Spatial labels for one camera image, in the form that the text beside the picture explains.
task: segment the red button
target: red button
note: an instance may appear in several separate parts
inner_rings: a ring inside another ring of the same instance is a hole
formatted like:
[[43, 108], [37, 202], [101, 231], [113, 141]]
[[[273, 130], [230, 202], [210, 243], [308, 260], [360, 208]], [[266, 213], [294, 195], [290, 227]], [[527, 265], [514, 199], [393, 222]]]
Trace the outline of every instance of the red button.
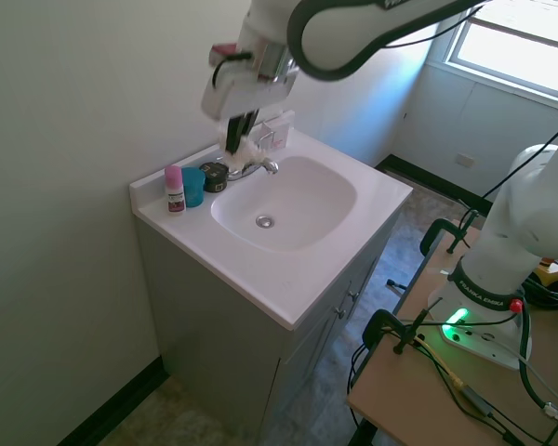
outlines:
[[511, 301], [511, 311], [513, 313], [523, 312], [523, 301], [521, 299], [513, 299]]

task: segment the sink drain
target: sink drain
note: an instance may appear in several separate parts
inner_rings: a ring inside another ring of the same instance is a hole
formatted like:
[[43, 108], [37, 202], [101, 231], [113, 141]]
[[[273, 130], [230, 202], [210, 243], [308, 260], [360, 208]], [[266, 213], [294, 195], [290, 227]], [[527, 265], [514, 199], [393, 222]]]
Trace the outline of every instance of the sink drain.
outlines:
[[263, 228], [264, 230], [267, 230], [275, 226], [275, 221], [269, 216], [258, 216], [257, 226], [259, 228]]

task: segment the black baseboard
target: black baseboard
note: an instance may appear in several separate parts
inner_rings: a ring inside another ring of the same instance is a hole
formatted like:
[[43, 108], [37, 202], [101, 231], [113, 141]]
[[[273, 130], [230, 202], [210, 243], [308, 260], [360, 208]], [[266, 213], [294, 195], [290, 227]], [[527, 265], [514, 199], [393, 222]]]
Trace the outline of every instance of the black baseboard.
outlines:
[[492, 203], [483, 199], [473, 192], [469, 192], [450, 181], [440, 178], [427, 170], [417, 167], [401, 158], [389, 155], [377, 167], [382, 172], [393, 172], [401, 177], [410, 179], [425, 188], [450, 198], [451, 200], [462, 200], [467, 205], [476, 209], [480, 214], [486, 216], [490, 212]]
[[168, 378], [161, 357], [122, 387], [59, 446], [96, 446]]

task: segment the white wall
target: white wall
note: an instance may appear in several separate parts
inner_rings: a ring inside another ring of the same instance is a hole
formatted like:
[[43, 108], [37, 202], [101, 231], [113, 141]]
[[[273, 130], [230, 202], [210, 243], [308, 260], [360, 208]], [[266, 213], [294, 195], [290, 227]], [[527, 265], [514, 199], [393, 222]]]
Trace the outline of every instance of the white wall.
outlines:
[[[0, 445], [57, 443], [157, 357], [127, 185], [216, 139], [208, 49], [247, 5], [0, 1]], [[286, 107], [375, 164], [425, 51], [301, 76]]]
[[[392, 153], [482, 195], [515, 156], [558, 131], [558, 110], [426, 65], [409, 100]], [[476, 160], [467, 169], [458, 152]]]

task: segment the faucet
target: faucet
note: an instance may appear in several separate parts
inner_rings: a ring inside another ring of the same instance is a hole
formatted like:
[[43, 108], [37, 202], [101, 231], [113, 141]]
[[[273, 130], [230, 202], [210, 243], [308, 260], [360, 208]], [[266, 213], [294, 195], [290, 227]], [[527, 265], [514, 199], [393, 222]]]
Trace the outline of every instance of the faucet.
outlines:
[[[259, 146], [259, 149], [261, 149], [262, 142], [268, 138], [272, 138], [274, 134], [275, 132], [271, 132], [265, 135], [264, 137], [262, 137], [261, 139], [259, 139], [259, 141], [257, 142], [257, 146]], [[271, 158], [264, 158], [261, 161], [253, 161], [251, 163], [246, 164], [242, 170], [230, 172], [227, 180], [236, 181], [240, 178], [247, 177], [249, 175], [254, 174], [261, 167], [264, 167], [267, 173], [272, 175], [275, 175], [277, 172], [279, 172], [279, 165], [275, 161], [273, 161]]]

